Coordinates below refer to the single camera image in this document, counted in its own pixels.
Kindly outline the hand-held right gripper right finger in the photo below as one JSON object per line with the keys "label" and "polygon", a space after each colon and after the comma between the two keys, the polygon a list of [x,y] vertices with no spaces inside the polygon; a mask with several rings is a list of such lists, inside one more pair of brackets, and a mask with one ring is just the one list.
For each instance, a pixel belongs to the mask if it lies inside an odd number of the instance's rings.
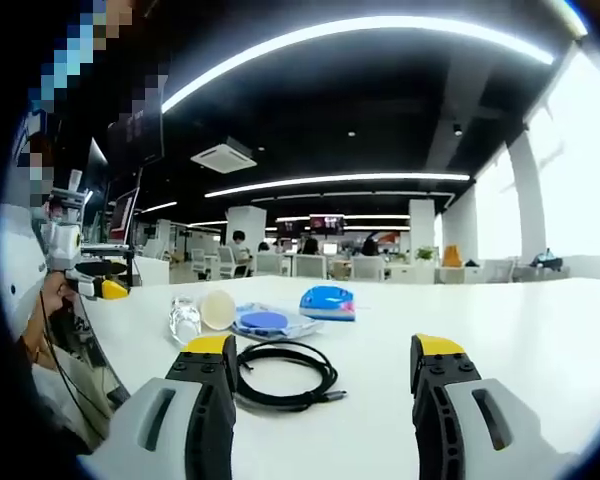
{"label": "hand-held right gripper right finger", "polygon": [[546,441],[526,403],[482,378],[452,340],[412,336],[410,384],[421,479],[559,479],[577,463]]}

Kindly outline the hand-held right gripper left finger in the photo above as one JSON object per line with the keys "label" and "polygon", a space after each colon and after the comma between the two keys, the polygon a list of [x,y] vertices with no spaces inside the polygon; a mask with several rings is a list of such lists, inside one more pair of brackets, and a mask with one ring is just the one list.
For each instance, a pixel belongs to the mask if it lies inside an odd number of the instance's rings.
{"label": "hand-held right gripper left finger", "polygon": [[230,479],[237,373],[234,335],[192,340],[164,378],[116,410],[86,470],[95,479]]}

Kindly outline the person's left hand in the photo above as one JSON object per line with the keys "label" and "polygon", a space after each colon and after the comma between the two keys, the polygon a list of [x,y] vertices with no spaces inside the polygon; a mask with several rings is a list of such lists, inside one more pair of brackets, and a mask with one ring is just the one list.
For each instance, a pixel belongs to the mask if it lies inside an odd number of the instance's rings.
{"label": "person's left hand", "polygon": [[69,285],[66,276],[62,272],[53,272],[46,276],[41,289],[41,307],[47,316],[60,310],[64,301],[72,302],[76,292]]}

